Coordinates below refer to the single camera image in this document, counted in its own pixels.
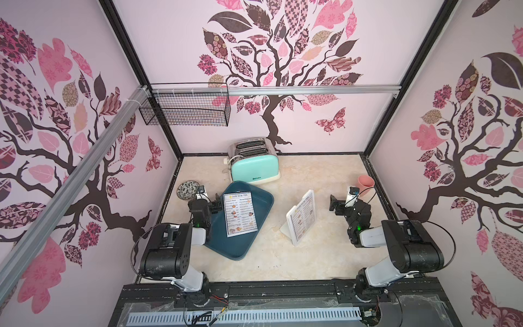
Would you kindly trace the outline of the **new dim sum menu sheet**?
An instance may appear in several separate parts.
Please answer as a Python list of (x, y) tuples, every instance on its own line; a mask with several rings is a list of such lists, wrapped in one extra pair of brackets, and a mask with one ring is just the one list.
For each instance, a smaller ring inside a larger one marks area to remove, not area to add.
[(227, 238), (257, 232), (257, 221), (251, 192), (223, 195)]

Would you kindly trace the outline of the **white acrylic menu holder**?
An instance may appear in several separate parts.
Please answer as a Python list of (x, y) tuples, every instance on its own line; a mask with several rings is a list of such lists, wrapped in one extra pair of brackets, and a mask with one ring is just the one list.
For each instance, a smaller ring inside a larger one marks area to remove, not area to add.
[(309, 189), (301, 201), (287, 212), (285, 218), (280, 232), (297, 247), (317, 221), (314, 191)]

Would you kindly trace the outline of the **old menu sheet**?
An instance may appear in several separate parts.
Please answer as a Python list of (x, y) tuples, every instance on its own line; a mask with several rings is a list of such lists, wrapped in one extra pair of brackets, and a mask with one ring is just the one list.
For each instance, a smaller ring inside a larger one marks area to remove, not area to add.
[(290, 213), (294, 238), (299, 243), (316, 222), (314, 193), (310, 190)]

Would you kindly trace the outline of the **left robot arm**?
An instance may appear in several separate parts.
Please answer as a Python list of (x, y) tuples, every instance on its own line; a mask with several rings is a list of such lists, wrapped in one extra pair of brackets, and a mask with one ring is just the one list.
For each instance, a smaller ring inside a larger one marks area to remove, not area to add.
[(223, 204), (219, 199), (209, 202), (194, 198), (188, 207), (191, 214), (188, 223), (159, 223), (144, 233), (148, 242), (140, 260), (135, 258), (139, 244), (135, 242), (131, 266), (143, 279), (168, 281), (184, 294), (207, 298), (211, 295), (208, 277), (191, 266), (191, 249), (211, 240), (211, 216), (221, 211)]

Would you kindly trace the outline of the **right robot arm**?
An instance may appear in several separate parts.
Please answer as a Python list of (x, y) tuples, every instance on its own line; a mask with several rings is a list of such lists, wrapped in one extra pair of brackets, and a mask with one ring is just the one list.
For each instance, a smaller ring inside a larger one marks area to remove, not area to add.
[(443, 226), (436, 224), (452, 241), (453, 253), (444, 258), (440, 247), (419, 220), (383, 220), (371, 227), (371, 205), (350, 195), (346, 200), (330, 197), (329, 211), (343, 216), (348, 224), (347, 235), (356, 248), (386, 247), (388, 257), (372, 267), (362, 268), (355, 278), (353, 292), (361, 302), (379, 297), (394, 282), (408, 276), (433, 273), (448, 267), (455, 258), (457, 245), (454, 237)]

